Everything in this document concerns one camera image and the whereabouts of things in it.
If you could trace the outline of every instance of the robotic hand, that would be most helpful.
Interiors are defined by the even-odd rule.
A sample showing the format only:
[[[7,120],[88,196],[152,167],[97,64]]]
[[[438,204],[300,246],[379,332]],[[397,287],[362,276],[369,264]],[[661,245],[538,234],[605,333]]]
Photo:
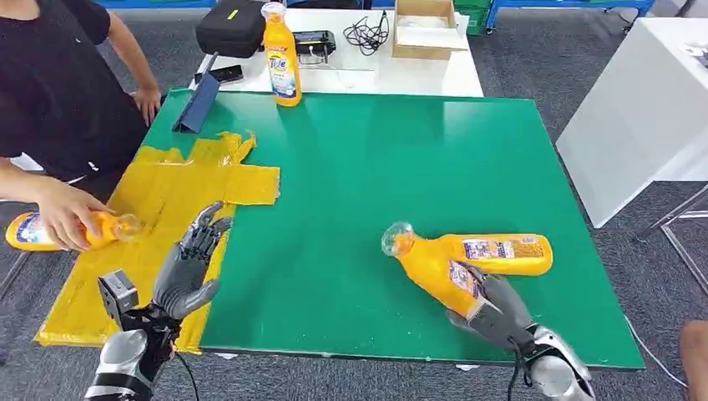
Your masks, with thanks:
[[[118,270],[99,278],[101,297],[120,331],[104,344],[94,382],[84,400],[147,400],[162,364],[174,355],[182,319],[211,301],[218,282],[202,285],[230,218],[211,223],[223,203],[206,206],[182,239],[169,250],[153,288],[152,301],[142,308],[133,283]]]
[[[469,321],[449,310],[448,318],[462,330],[514,352],[516,363],[508,399],[521,367],[524,382],[552,400],[595,400],[588,368],[558,334],[531,319],[521,297],[505,278],[484,274],[464,262],[454,263],[472,273],[479,290],[480,308]]]

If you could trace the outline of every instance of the black case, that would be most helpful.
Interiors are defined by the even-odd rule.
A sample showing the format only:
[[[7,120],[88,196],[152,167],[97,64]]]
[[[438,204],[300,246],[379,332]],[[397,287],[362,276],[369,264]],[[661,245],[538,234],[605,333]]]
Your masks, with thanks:
[[[197,24],[197,43],[204,53],[249,58],[263,42],[263,2],[221,0]]]

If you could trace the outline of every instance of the smartphone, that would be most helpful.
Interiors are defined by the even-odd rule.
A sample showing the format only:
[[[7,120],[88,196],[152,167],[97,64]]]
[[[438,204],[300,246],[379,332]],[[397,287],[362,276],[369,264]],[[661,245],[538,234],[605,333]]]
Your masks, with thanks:
[[[232,65],[231,67],[224,67],[222,69],[212,69],[210,73],[220,84],[243,79],[243,69],[240,65]],[[199,81],[201,81],[201,73],[195,74],[195,82],[198,84]]]

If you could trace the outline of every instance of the white cable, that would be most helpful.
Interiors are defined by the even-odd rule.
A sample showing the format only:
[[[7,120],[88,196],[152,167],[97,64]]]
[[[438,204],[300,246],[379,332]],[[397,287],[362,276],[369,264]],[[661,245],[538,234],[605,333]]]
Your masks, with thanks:
[[[314,53],[314,48],[313,48],[312,46],[310,46],[310,55],[311,55],[313,58],[318,58],[318,57],[315,55],[315,53]],[[328,67],[329,69],[333,69],[334,72],[336,73],[336,79],[339,81],[340,84],[346,86],[347,89],[351,89],[351,88],[354,88],[354,87],[356,86],[355,84],[354,84],[354,85],[350,85],[350,84],[345,83],[345,82],[344,82],[344,79],[342,79],[341,76],[339,75],[339,69],[336,69],[336,68],[332,67],[332,66],[331,66],[330,64],[328,64],[328,63],[317,63],[317,64],[314,63],[314,64],[312,64],[312,65],[317,65],[317,66],[324,65],[325,67]]]
[[[631,332],[632,332],[632,335],[635,336],[635,339],[637,340],[637,342],[638,342],[638,343],[641,345],[641,347],[646,351],[646,353],[648,353],[649,356],[650,356],[652,359],[654,359],[654,362],[656,362],[656,364],[659,365],[659,368],[661,368],[661,370],[663,370],[664,373],[666,373],[667,375],[669,375],[669,377],[670,377],[672,380],[674,380],[675,382],[677,382],[677,383],[680,384],[681,386],[683,386],[683,387],[685,387],[685,388],[688,388],[688,386],[686,386],[686,384],[685,384],[684,382],[680,381],[676,376],[674,376],[673,374],[671,374],[671,372],[669,372],[669,369],[667,369],[666,366],[664,366],[664,364],[661,363],[661,361],[660,361],[657,357],[655,357],[653,353],[651,353],[651,351],[646,347],[646,345],[644,344],[644,342],[641,341],[640,336],[637,335],[637,332],[635,331],[635,327],[632,326],[632,322],[630,322],[630,319],[627,317],[627,315],[625,315],[625,321],[627,321],[627,325],[630,326],[630,330],[631,330]]]

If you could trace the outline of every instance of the bottle label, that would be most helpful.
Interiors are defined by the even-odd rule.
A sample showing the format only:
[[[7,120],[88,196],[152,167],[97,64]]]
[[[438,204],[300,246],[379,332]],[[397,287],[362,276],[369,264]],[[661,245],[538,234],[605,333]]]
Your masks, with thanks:
[[[52,242],[44,230],[42,222],[39,220],[39,213],[31,213],[20,223],[16,237],[18,242],[25,244]]]
[[[465,266],[454,261],[450,261],[448,266],[450,281],[464,291],[469,292],[473,298],[477,299],[479,297],[479,283],[472,277],[472,273],[470,273]]]
[[[284,52],[268,49],[268,69],[275,96],[287,99],[297,96],[294,66]]]
[[[544,249],[530,236],[519,241],[463,240],[467,259],[514,259],[515,257],[543,257]]]

